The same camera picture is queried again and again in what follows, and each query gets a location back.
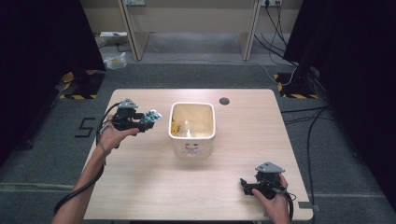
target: wooden table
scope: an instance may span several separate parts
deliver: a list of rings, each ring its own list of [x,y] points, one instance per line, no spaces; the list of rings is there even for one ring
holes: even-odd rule
[[[221,105],[222,97],[230,103]],[[163,118],[113,150],[85,219],[264,220],[262,205],[244,194],[239,179],[255,182],[254,168],[266,161],[286,169],[289,192],[297,196],[294,219],[313,216],[299,207],[309,199],[272,91],[116,90],[108,107],[125,98],[139,105],[137,112],[156,109]],[[180,101],[215,107],[213,152],[203,161],[184,161],[173,150],[168,122],[172,104]]]

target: power strip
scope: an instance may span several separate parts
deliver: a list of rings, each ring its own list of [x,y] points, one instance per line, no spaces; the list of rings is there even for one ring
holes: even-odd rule
[[[262,7],[265,7],[265,1],[266,0],[262,0]],[[282,0],[268,0],[268,2],[270,2],[268,7],[282,6]]]

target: hand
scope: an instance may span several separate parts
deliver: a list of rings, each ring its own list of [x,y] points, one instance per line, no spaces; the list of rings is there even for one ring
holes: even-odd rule
[[[105,157],[111,153],[111,150],[117,147],[122,140],[124,140],[129,135],[136,135],[139,133],[139,129],[132,128],[125,131],[119,131],[114,128],[111,120],[113,119],[112,115],[107,116],[107,127],[100,135],[99,147],[103,147],[103,151],[105,152]]]
[[[286,189],[288,187],[288,182],[282,174],[280,174],[279,177],[280,184]],[[257,189],[253,189],[252,193],[257,199],[259,199],[259,201],[262,203],[262,206],[264,206],[265,217],[271,218],[275,224],[290,223],[288,208],[289,203],[285,195],[277,194],[274,199],[268,200]]]

